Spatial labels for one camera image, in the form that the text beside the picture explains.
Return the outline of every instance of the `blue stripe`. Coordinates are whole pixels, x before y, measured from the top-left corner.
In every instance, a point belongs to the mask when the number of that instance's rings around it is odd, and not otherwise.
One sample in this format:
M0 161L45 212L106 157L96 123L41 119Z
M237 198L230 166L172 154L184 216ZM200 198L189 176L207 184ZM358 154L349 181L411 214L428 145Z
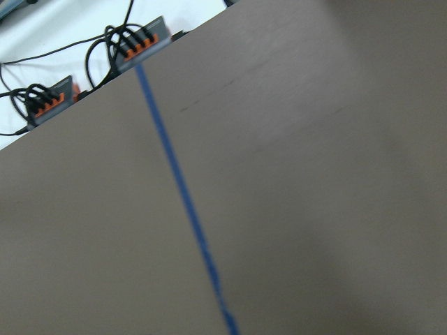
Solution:
M212 287L216 295L219 308L226 322L228 331L230 335L239 335L236 320L228 310L228 307L225 303L219 279L219 273L217 272L216 265L214 264L214 261L212 259L205 233L203 232L196 208L194 207L193 200L189 194L188 187L186 186L182 169L180 168L179 162L175 155L174 148L171 145L168 132L166 131L159 109L156 105L154 94L152 93L152 90L150 88L145 71L141 65L137 65L135 67L135 70L137 72L138 79L140 80L141 88L145 95L147 106L149 107L149 111L151 112L152 119L154 120L156 130L160 137L160 141L168 158L170 168L175 178L175 182L177 183L180 196L182 197L186 214L196 236L200 252L202 253L203 260L207 267L208 275L210 276Z

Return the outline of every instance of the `brown surface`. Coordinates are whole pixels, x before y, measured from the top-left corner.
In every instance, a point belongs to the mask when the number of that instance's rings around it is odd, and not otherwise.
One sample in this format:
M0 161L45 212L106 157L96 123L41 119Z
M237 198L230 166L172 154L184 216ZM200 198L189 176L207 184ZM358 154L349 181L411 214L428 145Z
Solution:
M145 62L242 334L447 333L446 15L244 0ZM0 152L7 334L225 333L139 90Z

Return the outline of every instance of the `white surface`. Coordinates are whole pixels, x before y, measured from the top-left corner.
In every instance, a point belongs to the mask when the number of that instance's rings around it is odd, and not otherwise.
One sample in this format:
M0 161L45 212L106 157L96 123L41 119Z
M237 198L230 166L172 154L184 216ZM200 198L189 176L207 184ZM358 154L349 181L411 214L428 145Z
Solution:
M123 22L129 0L40 0L11 13L0 24L0 61L12 61L57 49L77 40L103 33L108 24ZM135 0L129 23L147 24L163 15L172 33L190 31L225 9L222 0ZM11 88L34 82L51 86L72 75L81 90L90 89L84 70L85 43L51 56L3 67L3 77ZM99 81L108 70L104 47L91 56L90 68ZM6 88L0 83L1 91ZM14 133L25 122L8 98L0 99L0 133ZM0 149L18 137L0 136Z

